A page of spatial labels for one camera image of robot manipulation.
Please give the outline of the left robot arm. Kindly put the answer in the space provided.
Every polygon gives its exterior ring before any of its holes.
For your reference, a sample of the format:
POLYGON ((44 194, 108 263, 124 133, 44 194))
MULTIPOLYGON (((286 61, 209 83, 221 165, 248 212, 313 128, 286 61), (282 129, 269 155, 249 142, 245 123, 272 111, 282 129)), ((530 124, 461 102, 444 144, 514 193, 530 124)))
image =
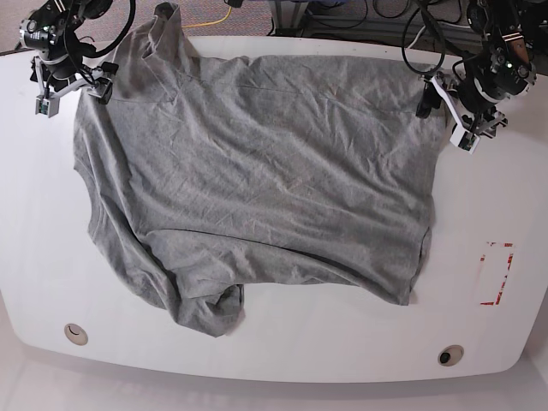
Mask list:
POLYGON ((439 63, 420 74, 425 87, 416 116, 427 118, 445 103, 455 110, 455 126, 463 128, 458 146, 480 136, 494 138, 498 127, 508 125, 497 104, 536 81, 533 54, 547 48, 547 2, 470 1, 468 25, 481 39, 481 51, 475 54, 444 36, 427 1, 416 4, 425 29, 442 47, 439 63))

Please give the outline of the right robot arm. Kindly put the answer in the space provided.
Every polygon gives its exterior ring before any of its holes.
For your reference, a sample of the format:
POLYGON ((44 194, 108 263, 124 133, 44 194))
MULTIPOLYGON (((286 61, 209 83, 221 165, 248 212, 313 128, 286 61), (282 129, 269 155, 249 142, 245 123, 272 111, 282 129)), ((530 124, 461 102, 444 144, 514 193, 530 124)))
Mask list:
POLYGON ((111 5, 111 1, 48 1, 21 22, 19 45, 38 52, 31 62, 31 81, 39 85, 37 115, 55 116, 61 97, 80 89, 100 104, 109 103, 118 65, 101 63, 91 68, 85 60, 104 57, 121 43, 133 23, 134 2, 122 32, 102 50, 80 40, 76 30, 85 21, 102 17, 111 5))

